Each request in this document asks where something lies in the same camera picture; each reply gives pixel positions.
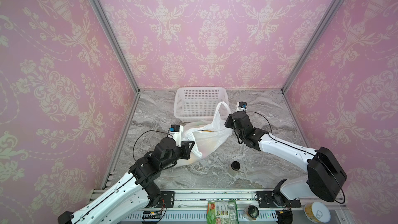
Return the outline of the white plastic bag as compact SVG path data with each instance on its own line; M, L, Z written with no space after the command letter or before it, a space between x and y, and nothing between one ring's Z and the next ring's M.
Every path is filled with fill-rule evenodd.
M188 166L207 158L215 152L233 133L226 128L220 114L216 112L212 121L191 122L183 126L181 142L195 141L189 160L180 159L176 167Z

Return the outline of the white perforated plastic basket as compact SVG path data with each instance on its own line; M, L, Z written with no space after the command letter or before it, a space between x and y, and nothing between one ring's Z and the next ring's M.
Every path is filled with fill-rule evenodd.
M218 112L222 119L231 113L228 94L221 87L179 88L175 95L174 117L183 122L212 121Z

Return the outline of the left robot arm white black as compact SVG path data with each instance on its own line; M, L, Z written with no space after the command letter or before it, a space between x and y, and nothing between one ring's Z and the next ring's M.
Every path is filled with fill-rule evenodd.
M179 145L172 138L163 138L153 151L136 160L123 177L99 198L75 212L66 211L58 217L59 224L117 224L130 212L159 204L161 191L154 182L161 172L189 160L194 141Z

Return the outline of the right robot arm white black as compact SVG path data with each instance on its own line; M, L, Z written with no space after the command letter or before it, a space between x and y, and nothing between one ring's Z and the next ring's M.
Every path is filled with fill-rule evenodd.
M337 196L343 193L347 174L328 148L299 146L269 131L255 128L245 111L229 115L225 127L232 129L237 139L247 147L273 154L306 173L293 180L282 179L274 187L271 198L275 205L286 207L291 201L306 197L335 202Z

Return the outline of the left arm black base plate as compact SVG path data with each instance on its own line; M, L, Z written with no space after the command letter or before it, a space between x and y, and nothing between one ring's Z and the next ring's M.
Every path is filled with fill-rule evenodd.
M173 208L175 193L175 191L161 191L157 204L151 208Z

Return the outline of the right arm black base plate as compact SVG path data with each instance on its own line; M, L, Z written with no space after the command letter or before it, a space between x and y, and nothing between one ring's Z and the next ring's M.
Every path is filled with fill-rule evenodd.
M255 200L260 208L299 208L302 206L300 200L288 200L281 193L275 194L273 191L257 191Z

